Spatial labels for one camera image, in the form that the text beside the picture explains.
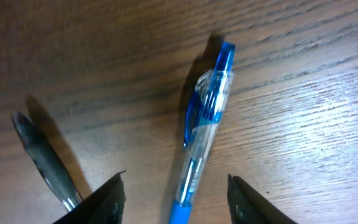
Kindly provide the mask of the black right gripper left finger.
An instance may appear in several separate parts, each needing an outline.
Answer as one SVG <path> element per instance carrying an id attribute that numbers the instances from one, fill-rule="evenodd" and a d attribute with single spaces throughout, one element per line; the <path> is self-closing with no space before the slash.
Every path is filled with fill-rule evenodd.
<path id="1" fill-rule="evenodd" d="M 118 172 L 71 212 L 53 224 L 121 224 L 126 194 Z"/>

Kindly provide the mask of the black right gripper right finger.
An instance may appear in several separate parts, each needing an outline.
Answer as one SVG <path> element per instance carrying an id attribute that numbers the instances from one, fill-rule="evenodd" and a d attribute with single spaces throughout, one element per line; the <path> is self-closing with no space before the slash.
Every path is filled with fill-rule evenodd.
<path id="1" fill-rule="evenodd" d="M 297 224 L 237 175 L 228 175 L 227 202 L 232 224 Z"/>

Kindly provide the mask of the black ballpoint pen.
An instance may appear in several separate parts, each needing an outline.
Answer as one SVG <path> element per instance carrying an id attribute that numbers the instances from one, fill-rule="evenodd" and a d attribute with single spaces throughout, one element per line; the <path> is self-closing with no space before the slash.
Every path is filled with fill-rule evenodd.
<path id="1" fill-rule="evenodd" d="M 22 113 L 12 115 L 12 123 L 29 155 L 48 188 L 70 212 L 81 202 L 75 184 L 47 137 Z"/>

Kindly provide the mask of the blue ballpoint pen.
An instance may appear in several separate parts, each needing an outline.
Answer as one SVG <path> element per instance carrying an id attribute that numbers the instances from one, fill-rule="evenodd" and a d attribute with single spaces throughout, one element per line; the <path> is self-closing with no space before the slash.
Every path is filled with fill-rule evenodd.
<path id="1" fill-rule="evenodd" d="M 190 218 L 194 197 L 234 78 L 234 54 L 235 45 L 224 42 L 215 67 L 204 73 L 195 84 L 185 115 L 183 148 L 186 159 L 169 224 L 187 224 Z"/>

